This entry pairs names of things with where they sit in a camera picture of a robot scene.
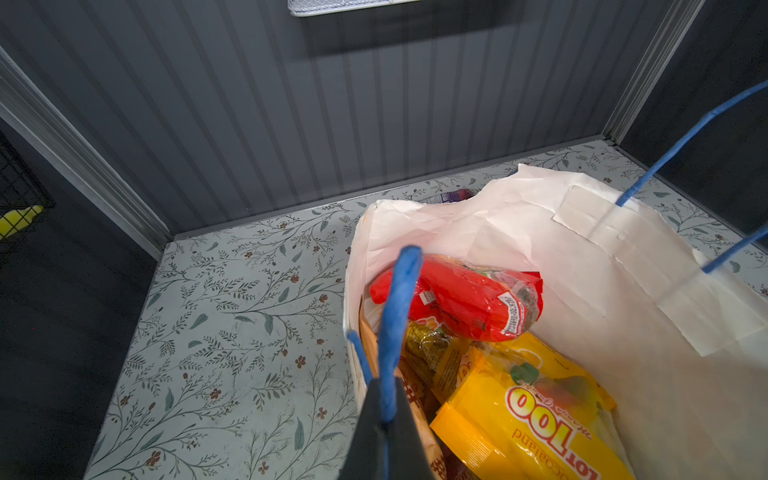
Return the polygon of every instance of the red snack bag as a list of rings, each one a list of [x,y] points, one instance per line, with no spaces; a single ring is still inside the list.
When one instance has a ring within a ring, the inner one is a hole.
[[[371,283],[371,300],[376,304],[384,303],[389,296],[389,288],[392,285],[392,269],[384,270],[379,274],[373,283]],[[408,318],[417,323],[422,319],[427,319],[430,316],[440,317],[439,306],[435,302],[435,296],[424,280],[419,278],[416,282],[416,288],[413,292],[413,300],[411,301],[411,309],[408,312]]]
[[[383,303],[392,274],[371,285],[371,298]],[[469,266],[440,255],[427,255],[409,315],[436,316],[455,335],[482,342],[517,338],[541,315],[543,283],[538,273]],[[443,315],[435,314],[442,310]]]

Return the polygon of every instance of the yellow object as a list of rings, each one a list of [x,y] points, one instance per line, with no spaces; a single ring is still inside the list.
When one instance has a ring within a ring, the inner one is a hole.
[[[43,211],[41,205],[27,207],[24,210],[11,210],[0,217],[0,240],[24,230],[32,219]]]
[[[456,374],[472,341],[408,322],[402,358],[443,403],[456,388]]]
[[[633,478],[613,399],[530,333],[472,347],[458,380],[431,427],[482,480]]]

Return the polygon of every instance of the blue rope handle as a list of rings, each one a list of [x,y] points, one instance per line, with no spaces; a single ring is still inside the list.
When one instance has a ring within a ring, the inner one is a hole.
[[[768,80],[764,81],[763,83],[757,84],[752,88],[747,88],[745,91],[741,92],[737,96],[731,98],[729,101],[725,102],[724,104],[721,104],[714,110],[710,111],[706,115],[704,115],[701,120],[699,120],[699,123],[695,124],[693,128],[691,128],[688,133],[686,133],[680,140],[677,141],[675,145],[670,148],[666,154],[663,155],[662,158],[659,159],[656,164],[649,168],[647,172],[645,172],[645,175],[640,177],[638,181],[634,183],[631,187],[629,187],[629,190],[624,192],[621,197],[619,197],[618,200],[616,200],[616,204],[619,207],[623,207],[625,203],[627,203],[627,200],[632,198],[648,181],[656,174],[656,172],[659,171],[660,168],[662,168],[672,157],[674,157],[678,151],[686,144],[688,141],[694,137],[699,131],[704,128],[704,126],[708,123],[710,123],[717,115],[723,113],[725,110],[728,110],[729,108],[733,107],[735,104],[742,101],[744,98],[749,97],[751,94],[757,93],[760,90],[763,90],[764,88],[768,87]]]
[[[390,423],[397,412],[395,367],[400,360],[402,338],[406,334],[408,324],[408,310],[423,263],[421,248],[413,245],[403,247],[392,272],[392,285],[389,288],[379,331],[379,408],[383,425]]]
[[[373,372],[371,372],[371,365],[368,363],[366,351],[362,347],[360,335],[358,335],[355,330],[351,330],[346,334],[346,338],[349,339],[355,347],[355,353],[357,353],[357,358],[360,360],[360,368],[362,368],[362,377],[366,381],[366,386],[368,386],[371,384],[371,380],[373,380]]]
[[[706,274],[712,273],[717,267],[723,265],[723,263],[727,262],[731,257],[739,253],[741,249],[752,242],[757,242],[759,239],[765,237],[766,235],[768,235],[768,224],[763,225],[763,227],[760,228],[757,232],[743,238],[739,243],[722,252],[717,258],[709,262],[707,265],[704,265],[701,268],[702,271]]]
[[[699,123],[695,124],[693,128],[691,128],[688,133],[686,133],[680,140],[677,141],[675,145],[670,148],[666,154],[663,155],[659,159],[656,164],[649,168],[647,172],[645,172],[645,175],[640,177],[634,185],[629,187],[629,189],[624,192],[621,197],[619,197],[618,200],[616,200],[616,204],[619,207],[623,207],[625,203],[627,203],[627,200],[632,198],[648,181],[656,174],[656,172],[659,171],[660,168],[662,168],[669,160],[674,157],[677,152],[680,151],[680,149],[688,143],[688,141],[693,138],[699,131],[701,131],[702,128],[704,128],[705,125],[710,123],[717,115],[723,113],[725,110],[728,110],[729,108],[733,107],[735,104],[742,101],[744,98],[749,97],[752,94],[757,93],[758,91],[763,90],[764,88],[768,87],[768,80],[764,81],[763,83],[759,83],[755,85],[752,88],[747,88],[745,91],[741,92],[737,96],[731,98],[729,101],[719,105],[714,110],[710,111],[706,115],[704,115],[701,120],[699,120]],[[744,238],[736,245],[733,245],[728,250],[724,251],[721,255],[718,256],[718,258],[712,260],[707,265],[705,265],[702,268],[702,271],[709,274],[712,273],[717,267],[723,265],[725,262],[727,262],[731,257],[736,255],[741,249],[746,247],[752,242],[758,241],[760,238],[765,237],[768,235],[768,225],[764,226],[763,228],[759,229],[757,232],[753,233],[752,235],[749,235],[747,238]]]

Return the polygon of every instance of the wire rack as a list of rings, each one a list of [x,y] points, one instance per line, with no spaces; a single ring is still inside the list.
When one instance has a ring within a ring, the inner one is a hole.
[[[416,0],[288,0],[288,9],[295,17],[345,12],[357,8],[379,7]]]
[[[51,196],[0,133],[0,267],[53,206]]]

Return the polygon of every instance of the floral shelf liner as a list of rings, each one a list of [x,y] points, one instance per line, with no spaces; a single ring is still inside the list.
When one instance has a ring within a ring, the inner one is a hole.
[[[520,162],[619,190],[644,172],[591,141],[169,244],[85,478],[336,478],[357,417],[341,317],[361,213],[479,190]],[[710,256],[740,240],[658,180],[637,198]],[[768,297],[761,250],[727,268]]]

